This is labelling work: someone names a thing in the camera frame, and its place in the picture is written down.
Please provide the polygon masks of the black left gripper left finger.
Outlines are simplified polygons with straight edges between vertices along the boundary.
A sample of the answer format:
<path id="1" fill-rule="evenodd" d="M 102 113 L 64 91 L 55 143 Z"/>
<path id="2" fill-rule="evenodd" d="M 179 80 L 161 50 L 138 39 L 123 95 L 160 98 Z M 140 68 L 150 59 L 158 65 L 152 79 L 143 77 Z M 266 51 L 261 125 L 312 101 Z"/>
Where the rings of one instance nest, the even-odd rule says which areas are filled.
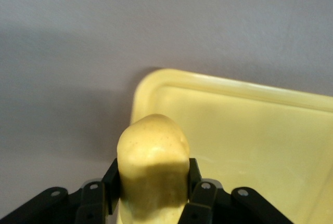
<path id="1" fill-rule="evenodd" d="M 119 198 L 114 159 L 102 179 L 86 182 L 71 194 L 66 188 L 48 188 L 0 219 L 0 224 L 107 224 Z"/>

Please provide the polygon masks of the yellow potato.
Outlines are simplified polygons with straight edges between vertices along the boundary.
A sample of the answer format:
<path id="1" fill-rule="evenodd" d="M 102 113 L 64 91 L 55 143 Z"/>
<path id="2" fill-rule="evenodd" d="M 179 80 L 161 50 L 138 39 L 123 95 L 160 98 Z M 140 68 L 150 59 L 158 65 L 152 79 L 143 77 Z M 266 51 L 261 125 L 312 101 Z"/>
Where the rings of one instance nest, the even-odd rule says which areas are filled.
<path id="1" fill-rule="evenodd" d="M 117 145 L 120 224 L 177 224 L 188 202 L 189 144 L 169 117 L 131 124 Z"/>

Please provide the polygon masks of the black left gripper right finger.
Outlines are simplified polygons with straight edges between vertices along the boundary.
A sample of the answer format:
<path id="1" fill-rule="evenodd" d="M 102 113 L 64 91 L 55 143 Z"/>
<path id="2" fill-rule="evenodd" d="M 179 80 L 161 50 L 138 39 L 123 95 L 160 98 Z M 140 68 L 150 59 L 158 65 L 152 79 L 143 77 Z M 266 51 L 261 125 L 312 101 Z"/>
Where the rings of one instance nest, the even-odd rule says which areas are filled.
<path id="1" fill-rule="evenodd" d="M 229 194 L 217 180 L 202 178 L 189 159 L 188 203 L 179 224 L 294 224 L 256 190 L 239 187 Z"/>

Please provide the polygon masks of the yellow plastic tray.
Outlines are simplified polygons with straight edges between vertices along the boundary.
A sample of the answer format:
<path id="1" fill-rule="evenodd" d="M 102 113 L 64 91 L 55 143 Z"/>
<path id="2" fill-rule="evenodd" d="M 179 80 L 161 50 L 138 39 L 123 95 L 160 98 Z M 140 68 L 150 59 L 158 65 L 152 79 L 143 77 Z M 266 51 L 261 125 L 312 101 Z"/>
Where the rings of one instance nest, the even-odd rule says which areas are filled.
<path id="1" fill-rule="evenodd" d="M 258 191 L 294 224 L 333 224 L 333 97 L 161 69 L 138 84 L 131 121 L 163 114 L 205 178 Z"/>

